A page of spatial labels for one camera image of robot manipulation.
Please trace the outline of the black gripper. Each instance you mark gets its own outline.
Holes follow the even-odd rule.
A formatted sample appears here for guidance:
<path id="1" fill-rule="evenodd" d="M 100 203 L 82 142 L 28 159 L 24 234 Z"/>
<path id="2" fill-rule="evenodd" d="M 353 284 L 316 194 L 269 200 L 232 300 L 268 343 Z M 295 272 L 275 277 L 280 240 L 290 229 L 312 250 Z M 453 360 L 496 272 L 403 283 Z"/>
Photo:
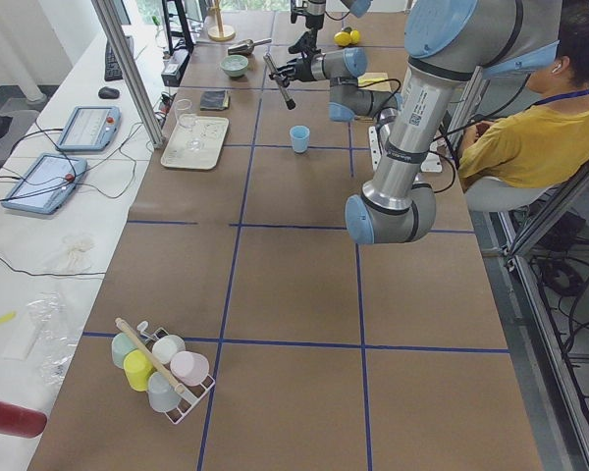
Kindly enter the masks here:
<path id="1" fill-rule="evenodd" d="M 290 59 L 288 62 L 277 68 L 279 73 L 286 74 L 270 73 L 269 78 L 279 87 L 289 87 L 292 81 L 317 81 L 317 78 L 313 74 L 312 66 L 315 64 L 315 60 L 318 57 L 319 55 L 316 54 Z"/>
<path id="2" fill-rule="evenodd" d="M 324 25 L 325 12 L 325 2 L 304 2 L 305 26 L 308 29 L 321 29 Z"/>

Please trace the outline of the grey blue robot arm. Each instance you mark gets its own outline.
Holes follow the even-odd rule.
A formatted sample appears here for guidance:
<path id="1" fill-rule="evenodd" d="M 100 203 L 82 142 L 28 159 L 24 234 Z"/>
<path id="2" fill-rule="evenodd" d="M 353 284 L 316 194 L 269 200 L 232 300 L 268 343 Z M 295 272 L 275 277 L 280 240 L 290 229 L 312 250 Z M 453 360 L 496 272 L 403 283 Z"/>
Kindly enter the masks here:
<path id="1" fill-rule="evenodd" d="M 327 80 L 331 120 L 360 116 L 381 125 L 383 155 L 374 176 L 346 203 L 356 243 L 411 242 L 431 230 L 435 195 L 416 178 L 455 89 L 477 68 L 497 76 L 548 66 L 556 57 L 561 11 L 559 1 L 420 1 L 404 29 L 410 76 L 402 93 L 393 94 L 358 86 L 367 67 L 363 49 L 317 48 L 324 2 L 292 2 L 291 19 L 304 18 L 306 31 L 290 47 L 286 65 L 269 67 L 270 79 L 281 89 L 295 80 Z"/>
<path id="2" fill-rule="evenodd" d="M 327 19 L 327 13 L 349 13 L 351 16 L 361 18 L 369 10 L 371 4 L 371 0 L 292 1 L 291 20 L 294 23 L 295 17 L 303 17 L 306 28 L 320 30 Z"/>

